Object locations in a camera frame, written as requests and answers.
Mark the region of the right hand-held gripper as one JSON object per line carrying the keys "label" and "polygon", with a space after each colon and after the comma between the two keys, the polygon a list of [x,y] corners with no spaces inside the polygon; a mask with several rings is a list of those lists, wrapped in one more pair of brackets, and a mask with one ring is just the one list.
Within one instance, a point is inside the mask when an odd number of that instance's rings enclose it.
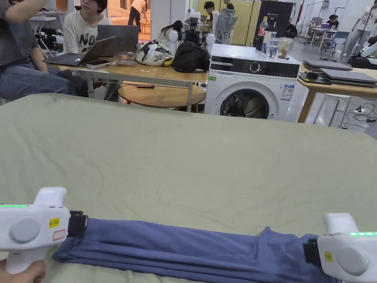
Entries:
{"label": "right hand-held gripper", "polygon": [[377,232],[362,231],[347,213],[328,213],[326,232],[303,244],[305,262],[343,283],[377,281]]}

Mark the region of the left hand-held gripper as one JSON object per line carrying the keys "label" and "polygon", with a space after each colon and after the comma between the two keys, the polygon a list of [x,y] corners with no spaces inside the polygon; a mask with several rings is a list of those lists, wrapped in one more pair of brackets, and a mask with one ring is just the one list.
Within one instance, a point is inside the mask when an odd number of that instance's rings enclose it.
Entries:
{"label": "left hand-held gripper", "polygon": [[63,205],[66,193],[63,187],[45,187],[32,204],[1,204],[0,250],[8,253],[8,273],[26,270],[44,260],[50,246],[86,231],[88,216]]}

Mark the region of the person's left hand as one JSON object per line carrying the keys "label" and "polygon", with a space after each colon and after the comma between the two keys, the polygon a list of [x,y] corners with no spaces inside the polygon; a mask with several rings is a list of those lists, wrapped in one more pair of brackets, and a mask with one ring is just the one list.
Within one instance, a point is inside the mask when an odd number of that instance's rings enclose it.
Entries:
{"label": "person's left hand", "polygon": [[6,259],[0,261],[1,283],[43,283],[47,267],[45,261],[36,261],[18,274],[10,274],[6,271],[6,261]]}

